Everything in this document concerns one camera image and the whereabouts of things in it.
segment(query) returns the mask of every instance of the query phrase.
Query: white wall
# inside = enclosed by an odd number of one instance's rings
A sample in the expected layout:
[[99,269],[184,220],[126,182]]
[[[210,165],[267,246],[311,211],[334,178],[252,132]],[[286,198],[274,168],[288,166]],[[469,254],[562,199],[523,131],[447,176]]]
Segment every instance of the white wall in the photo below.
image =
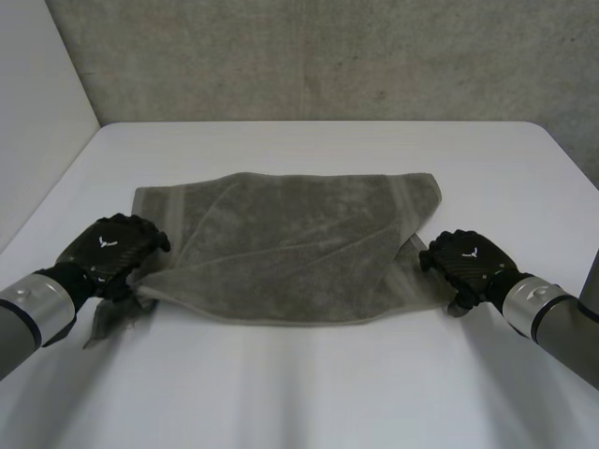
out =
[[98,130],[43,0],[0,0],[0,252]]

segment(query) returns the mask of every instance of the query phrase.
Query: white table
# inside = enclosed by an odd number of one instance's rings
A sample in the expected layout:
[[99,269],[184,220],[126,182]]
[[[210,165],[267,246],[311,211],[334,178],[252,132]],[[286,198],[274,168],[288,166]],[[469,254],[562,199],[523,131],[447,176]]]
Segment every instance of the white table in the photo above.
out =
[[[237,171],[427,171],[443,203],[419,235],[476,229],[577,295],[599,247],[599,192],[530,123],[125,123],[102,129],[0,255],[0,287],[51,265],[136,187]],[[576,447],[599,393],[482,306],[364,326],[228,326],[163,304],[83,352],[64,342],[0,384],[12,448]]]

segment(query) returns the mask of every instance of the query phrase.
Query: gray towel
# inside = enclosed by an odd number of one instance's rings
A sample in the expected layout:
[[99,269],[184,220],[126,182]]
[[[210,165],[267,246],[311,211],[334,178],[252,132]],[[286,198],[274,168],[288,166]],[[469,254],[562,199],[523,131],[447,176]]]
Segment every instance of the gray towel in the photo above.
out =
[[430,174],[268,176],[136,191],[133,213],[167,232],[170,253],[137,273],[137,299],[103,301],[93,338],[157,299],[233,323],[341,325],[445,305],[418,266],[416,230],[441,201]]

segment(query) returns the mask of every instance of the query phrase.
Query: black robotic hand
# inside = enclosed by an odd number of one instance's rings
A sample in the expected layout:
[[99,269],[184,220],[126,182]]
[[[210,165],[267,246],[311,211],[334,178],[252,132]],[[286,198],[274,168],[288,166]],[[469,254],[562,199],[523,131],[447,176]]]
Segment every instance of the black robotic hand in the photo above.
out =
[[[518,273],[516,263],[489,239],[475,231],[444,232],[420,253],[420,266],[439,270],[458,291],[447,311],[462,316],[488,298],[498,273]],[[495,304],[501,311],[501,304]]]
[[56,263],[72,263],[83,268],[94,284],[95,297],[118,301],[131,293],[126,278],[158,248],[170,251],[164,232],[137,215],[117,213],[101,218],[78,236]]

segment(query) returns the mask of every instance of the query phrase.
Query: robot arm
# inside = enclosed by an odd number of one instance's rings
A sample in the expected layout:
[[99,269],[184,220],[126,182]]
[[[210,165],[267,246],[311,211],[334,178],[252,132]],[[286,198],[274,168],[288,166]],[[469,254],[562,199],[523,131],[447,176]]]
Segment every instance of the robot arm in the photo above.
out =
[[0,292],[0,379],[63,329],[67,333],[94,290],[83,269],[62,263]]
[[462,316],[491,302],[518,333],[599,389],[599,253],[580,299],[519,272],[502,250],[473,231],[443,233],[420,262],[425,270],[438,269],[458,291],[449,314]]
[[568,295],[543,279],[518,282],[504,300],[504,318],[566,367],[599,389],[599,254],[580,295]]
[[0,292],[0,380],[41,346],[66,337],[89,297],[131,295],[127,276],[167,236],[147,220],[117,214],[88,227],[54,267],[25,276]]

